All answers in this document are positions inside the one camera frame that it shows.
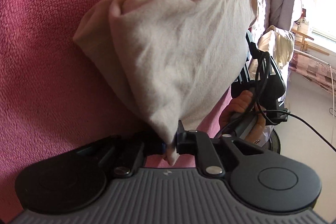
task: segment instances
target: white logo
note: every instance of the white logo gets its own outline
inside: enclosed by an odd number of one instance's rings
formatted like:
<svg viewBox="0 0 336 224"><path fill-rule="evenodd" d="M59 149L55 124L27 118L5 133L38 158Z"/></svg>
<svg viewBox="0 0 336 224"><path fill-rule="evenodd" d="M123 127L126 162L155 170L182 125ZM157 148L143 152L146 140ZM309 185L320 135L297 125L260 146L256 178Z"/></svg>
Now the white logo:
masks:
<svg viewBox="0 0 336 224"><path fill-rule="evenodd" d="M164 175L168 176L169 174L171 174L172 172L170 170L166 170L165 172L163 172Z"/></svg>

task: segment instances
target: silver screw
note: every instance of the silver screw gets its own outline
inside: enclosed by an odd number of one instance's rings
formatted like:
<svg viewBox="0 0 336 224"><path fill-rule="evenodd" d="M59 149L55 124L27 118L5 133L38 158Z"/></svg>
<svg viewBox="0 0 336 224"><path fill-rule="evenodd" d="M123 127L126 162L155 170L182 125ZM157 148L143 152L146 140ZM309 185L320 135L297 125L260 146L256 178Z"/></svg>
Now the silver screw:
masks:
<svg viewBox="0 0 336 224"><path fill-rule="evenodd" d="M223 170L219 166L206 167L205 171L210 175L219 175L223 173Z"/></svg>
<svg viewBox="0 0 336 224"><path fill-rule="evenodd" d="M114 169L114 173L119 176L125 176L128 175L131 172L131 170L127 167L119 166Z"/></svg>

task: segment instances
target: human hand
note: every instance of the human hand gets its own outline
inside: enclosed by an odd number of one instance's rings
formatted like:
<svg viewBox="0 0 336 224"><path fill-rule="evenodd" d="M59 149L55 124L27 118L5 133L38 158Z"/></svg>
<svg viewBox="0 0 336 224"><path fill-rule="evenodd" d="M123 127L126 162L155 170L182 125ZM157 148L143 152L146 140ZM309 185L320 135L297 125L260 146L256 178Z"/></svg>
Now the human hand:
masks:
<svg viewBox="0 0 336 224"><path fill-rule="evenodd" d="M230 122L230 118L234 112L243 113L248 105L252 101L253 94L248 90L244 90L237 98L233 98L230 103L226 106L219 117L219 126L223 128ZM254 108L260 111L258 106L255 104ZM258 114L258 120L252 130L248 133L245 138L245 141L250 143L255 143L260 139L260 136L263 133L263 130L266 125L266 120L261 113Z"/></svg>

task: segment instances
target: pink textile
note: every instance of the pink textile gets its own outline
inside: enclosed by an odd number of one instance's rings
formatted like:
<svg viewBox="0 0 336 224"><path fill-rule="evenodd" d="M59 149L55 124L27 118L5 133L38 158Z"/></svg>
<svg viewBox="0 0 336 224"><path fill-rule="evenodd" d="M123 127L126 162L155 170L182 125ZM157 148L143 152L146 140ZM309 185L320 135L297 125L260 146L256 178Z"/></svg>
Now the pink textile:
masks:
<svg viewBox="0 0 336 224"><path fill-rule="evenodd" d="M99 0L0 0L0 218L21 206L14 191L25 166L144 124L128 111L72 42ZM199 129L218 130L224 96ZM181 157L177 166L191 166ZM150 166L165 167L158 157Z"/></svg>

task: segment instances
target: beige fabric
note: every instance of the beige fabric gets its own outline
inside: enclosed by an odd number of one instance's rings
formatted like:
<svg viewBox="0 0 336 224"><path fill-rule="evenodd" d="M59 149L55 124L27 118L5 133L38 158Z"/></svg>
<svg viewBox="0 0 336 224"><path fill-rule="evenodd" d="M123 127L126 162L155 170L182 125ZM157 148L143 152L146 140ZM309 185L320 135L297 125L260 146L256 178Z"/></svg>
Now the beige fabric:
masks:
<svg viewBox="0 0 336 224"><path fill-rule="evenodd" d="M256 16L256 0L101 0L73 39L171 144L178 120L196 128L239 74Z"/></svg>
<svg viewBox="0 0 336 224"><path fill-rule="evenodd" d="M270 26L258 41L258 49L269 52L280 69L291 61L294 52L294 34L292 32ZM255 79L258 60L253 60L249 67L251 79Z"/></svg>

